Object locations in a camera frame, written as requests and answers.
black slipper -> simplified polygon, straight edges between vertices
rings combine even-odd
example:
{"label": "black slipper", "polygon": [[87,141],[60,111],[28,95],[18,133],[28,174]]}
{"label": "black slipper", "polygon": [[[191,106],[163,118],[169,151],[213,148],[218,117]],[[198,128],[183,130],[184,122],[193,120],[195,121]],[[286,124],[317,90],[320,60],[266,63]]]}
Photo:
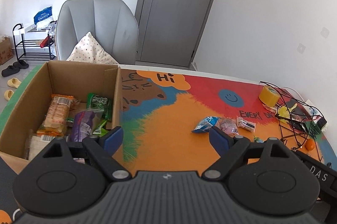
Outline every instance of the black slipper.
{"label": "black slipper", "polygon": [[29,64],[26,63],[24,60],[19,60],[13,63],[14,67],[19,67],[20,69],[27,69]]}
{"label": "black slipper", "polygon": [[6,77],[6,76],[14,75],[18,72],[20,72],[19,67],[14,67],[13,65],[10,65],[6,69],[2,70],[1,75],[3,77]]}

cardboard carton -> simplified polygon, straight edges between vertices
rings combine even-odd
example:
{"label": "cardboard carton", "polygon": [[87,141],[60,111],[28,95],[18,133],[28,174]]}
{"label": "cardboard carton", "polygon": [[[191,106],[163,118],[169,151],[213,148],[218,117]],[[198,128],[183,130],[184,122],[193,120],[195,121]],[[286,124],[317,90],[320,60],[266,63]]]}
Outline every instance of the cardboard carton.
{"label": "cardboard carton", "polygon": [[0,64],[4,64],[13,57],[11,41],[8,37],[4,41],[0,42]]}
{"label": "cardboard carton", "polygon": [[[15,105],[0,136],[0,152],[24,158],[26,140],[42,124],[51,94],[72,95],[82,103],[88,93],[112,99],[112,125],[122,113],[121,71],[117,65],[49,61],[36,73]],[[122,147],[114,158],[123,164]]]}

polka dot pillow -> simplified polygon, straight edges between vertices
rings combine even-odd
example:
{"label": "polka dot pillow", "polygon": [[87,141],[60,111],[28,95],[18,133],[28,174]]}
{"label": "polka dot pillow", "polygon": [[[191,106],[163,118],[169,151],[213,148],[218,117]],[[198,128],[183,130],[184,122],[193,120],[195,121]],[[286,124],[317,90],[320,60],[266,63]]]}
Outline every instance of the polka dot pillow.
{"label": "polka dot pillow", "polygon": [[86,34],[80,41],[75,45],[68,61],[82,61],[91,63],[108,63],[108,64],[118,64],[115,59],[110,56],[101,45],[98,44],[97,40],[92,36],[91,32]]}

red paint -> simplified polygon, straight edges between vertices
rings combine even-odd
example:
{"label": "red paint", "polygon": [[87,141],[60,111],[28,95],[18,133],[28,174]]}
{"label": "red paint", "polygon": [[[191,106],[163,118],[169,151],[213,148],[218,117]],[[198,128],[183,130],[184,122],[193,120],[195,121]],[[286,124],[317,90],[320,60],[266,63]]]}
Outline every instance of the red paint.
{"label": "red paint", "polygon": [[[193,95],[197,101],[223,114],[225,117],[236,119],[236,117],[240,116],[241,110],[244,112],[259,113],[262,120],[244,117],[244,119],[252,122],[268,124],[277,121],[275,117],[267,118],[264,114],[270,112],[262,106],[262,102],[258,98],[263,87],[262,85],[187,75],[185,75],[185,80],[191,85],[191,88],[187,90],[187,92]],[[232,107],[221,100],[218,93],[222,89],[232,90],[241,96],[244,101],[244,106],[240,108]]]}

gray door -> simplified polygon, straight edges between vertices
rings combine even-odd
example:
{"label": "gray door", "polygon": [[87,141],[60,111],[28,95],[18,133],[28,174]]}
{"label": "gray door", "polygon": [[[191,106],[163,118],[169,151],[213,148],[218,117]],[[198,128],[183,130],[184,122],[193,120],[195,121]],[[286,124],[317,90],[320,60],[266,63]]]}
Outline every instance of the gray door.
{"label": "gray door", "polygon": [[144,0],[137,59],[189,66],[210,0]]}

